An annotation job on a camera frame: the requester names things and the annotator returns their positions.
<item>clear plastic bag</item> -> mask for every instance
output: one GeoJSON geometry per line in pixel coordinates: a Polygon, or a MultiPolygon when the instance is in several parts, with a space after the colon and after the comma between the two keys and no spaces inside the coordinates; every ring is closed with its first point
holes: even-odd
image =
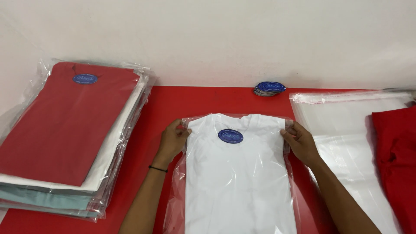
{"type": "Polygon", "coordinates": [[[164,234],[300,231],[290,149],[279,133],[292,120],[253,114],[182,120],[192,133],[173,172],[164,234]]]}
{"type": "Polygon", "coordinates": [[[371,113],[410,106],[410,90],[294,93],[290,101],[296,120],[313,135],[321,158],[378,229],[402,233],[379,183],[371,113]]]}
{"type": "MultiPolygon", "coordinates": [[[[47,77],[51,73],[53,65],[57,62],[61,61],[41,60],[39,62],[38,71],[40,79],[32,81],[33,85],[26,90],[25,101],[13,108],[13,110],[20,109],[18,114],[24,112],[27,106],[33,102],[42,89],[47,77]]],[[[105,218],[105,208],[108,206],[111,199],[126,144],[139,118],[142,107],[147,103],[147,97],[150,94],[150,90],[156,79],[154,73],[149,68],[139,65],[121,63],[112,66],[134,69],[134,72],[140,76],[140,79],[104,139],[102,147],[100,148],[82,186],[77,187],[66,184],[56,184],[0,174],[0,183],[2,184],[0,185],[0,189],[2,186],[3,188],[7,188],[5,189],[5,192],[8,192],[8,197],[14,196],[13,199],[15,200],[10,201],[4,199],[4,196],[0,197],[2,199],[0,207],[39,210],[69,215],[71,217],[84,217],[93,222],[96,222],[97,218],[105,218]],[[23,193],[16,193],[16,189],[22,189],[23,193]],[[41,195],[28,197],[28,195],[37,193],[41,193],[41,195]],[[62,204],[67,201],[74,201],[74,203],[62,204]],[[57,204],[58,207],[61,206],[61,208],[63,208],[62,206],[66,206],[66,208],[73,206],[76,208],[85,207],[85,209],[57,209],[57,204]]],[[[7,116],[0,117],[0,126],[3,127],[3,131],[1,131],[2,139],[7,136],[7,133],[12,129],[11,126],[13,126],[18,119],[18,115],[10,118],[10,112],[7,113],[7,116]]]]}

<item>red t-shirt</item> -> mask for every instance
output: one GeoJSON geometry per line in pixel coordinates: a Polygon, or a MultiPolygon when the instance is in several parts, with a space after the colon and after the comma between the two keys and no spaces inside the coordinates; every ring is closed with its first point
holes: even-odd
{"type": "Polygon", "coordinates": [[[0,146],[0,173],[81,186],[139,76],[60,62],[0,146]]]}
{"type": "Polygon", "coordinates": [[[416,233],[416,106],[373,113],[376,161],[387,199],[403,231],[416,233]]]}

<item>black wristband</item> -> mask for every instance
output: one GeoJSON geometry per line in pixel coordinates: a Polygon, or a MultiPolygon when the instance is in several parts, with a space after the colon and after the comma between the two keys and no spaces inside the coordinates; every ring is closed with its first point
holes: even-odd
{"type": "Polygon", "coordinates": [[[162,170],[162,169],[159,169],[159,168],[152,167],[152,165],[149,166],[149,169],[150,168],[153,168],[153,169],[156,169],[156,170],[159,170],[159,171],[163,171],[163,172],[166,172],[166,173],[168,172],[167,169],[166,170],[162,170]]]}

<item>red tabletop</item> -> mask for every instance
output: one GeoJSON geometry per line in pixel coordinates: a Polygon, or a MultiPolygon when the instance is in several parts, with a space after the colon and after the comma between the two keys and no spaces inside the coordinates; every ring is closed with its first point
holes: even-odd
{"type": "MultiPolygon", "coordinates": [[[[174,119],[205,115],[263,114],[294,119],[289,101],[292,92],[331,92],[323,89],[286,89],[273,97],[259,97],[252,88],[236,87],[169,87],[155,86],[131,134],[124,154],[106,219],[97,223],[54,214],[9,209],[0,224],[0,234],[59,233],[115,234],[123,221],[157,151],[161,131],[174,119]]],[[[165,210],[169,198],[172,171],[180,157],[169,167],[156,215],[154,234],[163,232],[165,210]]],[[[298,233],[337,233],[318,190],[309,177],[308,169],[293,155],[292,165],[301,229],[298,233]]]]}

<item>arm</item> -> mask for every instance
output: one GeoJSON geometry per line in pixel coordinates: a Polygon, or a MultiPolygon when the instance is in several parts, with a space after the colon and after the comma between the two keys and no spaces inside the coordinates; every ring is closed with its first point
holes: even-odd
{"type": "MultiPolygon", "coordinates": [[[[192,130],[177,129],[180,119],[173,121],[162,132],[159,150],[152,166],[167,170],[169,163],[182,150],[192,130]]],[[[165,172],[150,168],[121,224],[119,234],[151,234],[157,206],[162,192],[165,172]]]]}
{"type": "Polygon", "coordinates": [[[297,122],[294,122],[292,128],[281,130],[280,133],[296,157],[315,175],[338,231],[341,234],[380,234],[376,225],[319,156],[312,135],[297,122]]]}

